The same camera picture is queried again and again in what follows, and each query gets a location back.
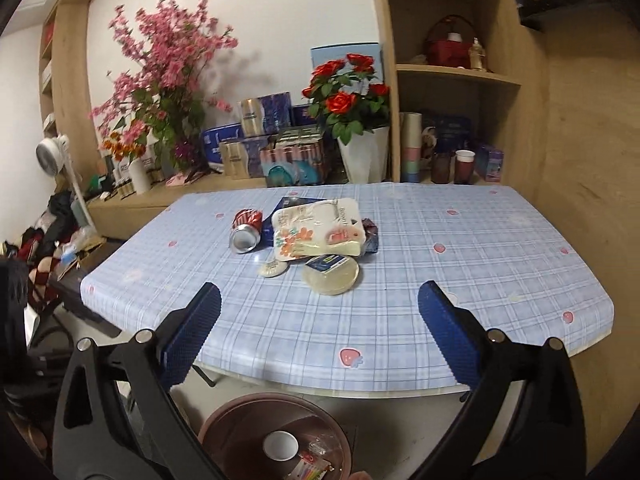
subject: white flower pot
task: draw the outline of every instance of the white flower pot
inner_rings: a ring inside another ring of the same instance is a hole
[[[386,177],[389,150],[389,127],[354,135],[345,146],[338,139],[344,169],[352,184],[382,182]]]
[[[129,163],[129,176],[133,189],[138,195],[142,195],[151,189],[151,181],[146,174],[145,163],[141,158],[135,158]]]

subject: red gift basket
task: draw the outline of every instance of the red gift basket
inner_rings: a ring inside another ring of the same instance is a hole
[[[454,68],[461,66],[464,68],[471,68],[469,49],[473,45],[472,42],[467,43],[465,41],[451,41],[448,39],[431,39],[437,28],[439,28],[440,30],[444,29],[444,27],[442,27],[441,25],[446,25],[449,27],[447,35],[451,32],[456,32],[456,25],[460,21],[465,22],[471,28],[473,38],[478,37],[474,26],[468,19],[457,14],[449,14],[448,16],[445,16],[439,22],[433,25],[433,27],[431,27],[429,33],[427,34],[427,39],[424,40],[424,55],[427,57],[427,62],[430,65],[451,66]]]

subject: silver bolt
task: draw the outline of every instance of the silver bolt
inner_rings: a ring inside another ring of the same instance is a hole
[[[85,350],[91,348],[92,343],[93,341],[91,341],[91,339],[89,339],[88,337],[83,337],[80,341],[78,341],[78,350],[84,352]]]
[[[504,335],[504,332],[497,328],[492,328],[486,333],[486,335],[494,343],[502,343],[507,338],[507,336]]]
[[[560,341],[557,337],[549,338],[549,346],[551,346],[551,348],[553,348],[554,350],[562,350],[564,348],[562,341]]]
[[[151,341],[151,338],[153,336],[154,333],[151,332],[151,330],[145,328],[144,330],[141,330],[136,334],[136,341],[139,343],[146,343],[148,341]]]

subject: blue plaid tablecloth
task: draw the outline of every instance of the blue plaid tablecloth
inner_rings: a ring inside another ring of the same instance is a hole
[[[272,249],[233,254],[242,208],[268,216],[285,195],[355,198],[380,230],[380,250],[341,296],[320,296],[302,265],[265,279]],[[82,281],[84,304],[128,332],[154,328],[205,282],[222,314],[198,360],[258,380],[343,392],[446,388],[453,375],[418,313],[435,280],[457,306],[516,342],[562,339],[570,354],[610,333],[613,304],[564,238],[504,186],[248,189],[182,197]]]

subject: tiled floor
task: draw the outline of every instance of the tiled floor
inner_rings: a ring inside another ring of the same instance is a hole
[[[129,339],[109,339],[59,308],[58,317],[76,340],[89,336],[98,345]],[[209,374],[212,379],[218,378]],[[222,377],[211,388],[190,370],[172,396],[187,412],[198,430],[204,420],[225,402],[247,394],[278,391],[277,388]],[[406,480],[427,457],[459,412],[460,394],[410,399],[337,399],[301,396],[330,413],[340,425],[353,432],[353,471],[366,470],[374,480]]]

